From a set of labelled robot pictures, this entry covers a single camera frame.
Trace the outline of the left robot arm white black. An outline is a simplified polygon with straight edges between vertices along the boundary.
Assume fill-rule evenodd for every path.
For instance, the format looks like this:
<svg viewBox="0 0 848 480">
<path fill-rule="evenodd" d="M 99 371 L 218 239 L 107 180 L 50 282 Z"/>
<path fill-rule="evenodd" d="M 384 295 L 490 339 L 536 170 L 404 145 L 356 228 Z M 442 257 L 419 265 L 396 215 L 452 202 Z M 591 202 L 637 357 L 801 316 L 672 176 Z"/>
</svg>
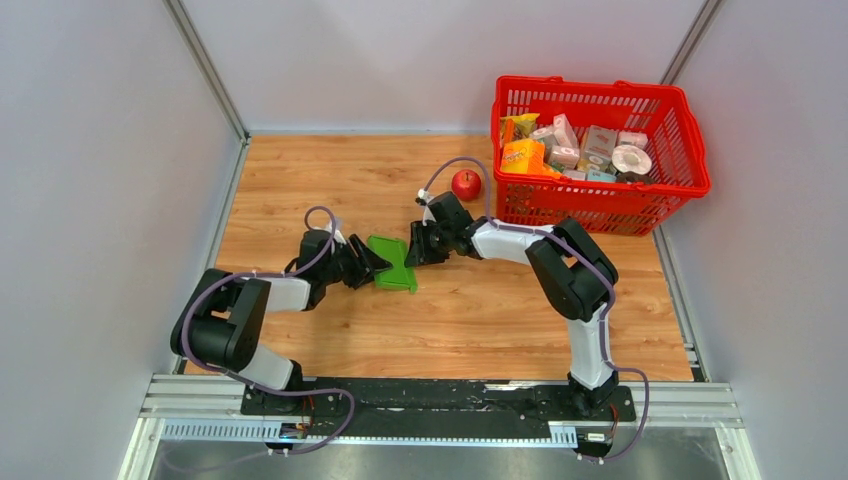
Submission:
<svg viewBox="0 0 848 480">
<path fill-rule="evenodd" d="M 342 283 L 358 289 L 392 267 L 355 234 L 309 230 L 297 257 L 280 274 L 206 270 L 173 327 L 171 350 L 267 392 L 267 401 L 279 413 L 294 414 L 306 398 L 302 369 L 261 345 L 265 316 L 310 311 L 328 286 Z"/>
</svg>

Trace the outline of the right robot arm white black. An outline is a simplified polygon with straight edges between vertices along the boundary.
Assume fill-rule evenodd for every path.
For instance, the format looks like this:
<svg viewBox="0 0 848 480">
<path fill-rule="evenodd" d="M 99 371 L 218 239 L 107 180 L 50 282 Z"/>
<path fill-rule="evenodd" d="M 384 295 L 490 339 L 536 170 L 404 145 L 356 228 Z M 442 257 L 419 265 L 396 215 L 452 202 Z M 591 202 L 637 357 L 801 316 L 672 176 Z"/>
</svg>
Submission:
<svg viewBox="0 0 848 480">
<path fill-rule="evenodd" d="M 532 268 L 552 308 L 565 318 L 571 348 L 570 404 L 579 416 L 598 417 L 618 385 L 602 320 L 614 297 L 618 272 L 574 219 L 528 227 L 472 218 L 451 192 L 419 191 L 423 217 L 410 226 L 408 267 L 443 263 L 451 254 L 504 260 Z"/>
</svg>

